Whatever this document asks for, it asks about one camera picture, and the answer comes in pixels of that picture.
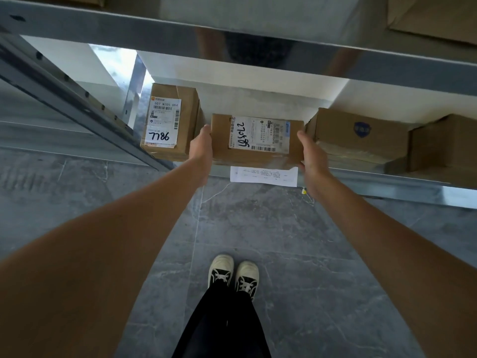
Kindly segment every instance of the screw hole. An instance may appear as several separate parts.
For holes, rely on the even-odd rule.
[[[25,17],[20,16],[20,15],[10,15],[10,17],[11,17],[12,19],[14,19],[15,21],[23,21],[23,22],[26,22]]]

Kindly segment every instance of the leg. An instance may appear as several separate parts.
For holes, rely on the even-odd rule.
[[[232,356],[271,358],[259,317],[252,301],[259,284],[259,269],[245,261],[237,269],[235,296],[227,332],[232,342]]]
[[[229,283],[233,273],[233,259],[217,256],[209,271],[209,288],[197,305],[182,333],[172,358],[220,357],[224,354],[227,335],[226,309],[233,291]]]

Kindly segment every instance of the barcode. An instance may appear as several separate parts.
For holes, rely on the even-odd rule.
[[[180,115],[180,109],[176,109],[176,118],[174,119],[174,129],[179,128],[179,115]]]
[[[167,110],[167,111],[172,110],[172,107],[162,107],[160,105],[153,105],[153,108],[154,109],[163,109],[163,110]]]
[[[273,144],[278,143],[278,139],[280,136],[280,126],[275,125],[273,128]]]
[[[274,147],[258,147],[256,145],[252,145],[250,147],[251,150],[257,150],[257,151],[264,151],[264,152],[275,152]]]

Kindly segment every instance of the sticker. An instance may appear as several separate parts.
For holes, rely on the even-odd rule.
[[[289,145],[288,121],[232,117],[229,148],[288,154]]]
[[[145,144],[174,148],[179,131],[180,99],[151,97],[147,116]]]
[[[358,137],[364,138],[371,132],[371,126],[365,122],[355,123],[355,133]]]

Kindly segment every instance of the left hand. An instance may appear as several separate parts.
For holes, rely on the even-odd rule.
[[[202,185],[205,185],[212,168],[212,137],[208,124],[203,126],[199,135],[190,141],[189,159],[200,161],[201,173],[203,174]]]

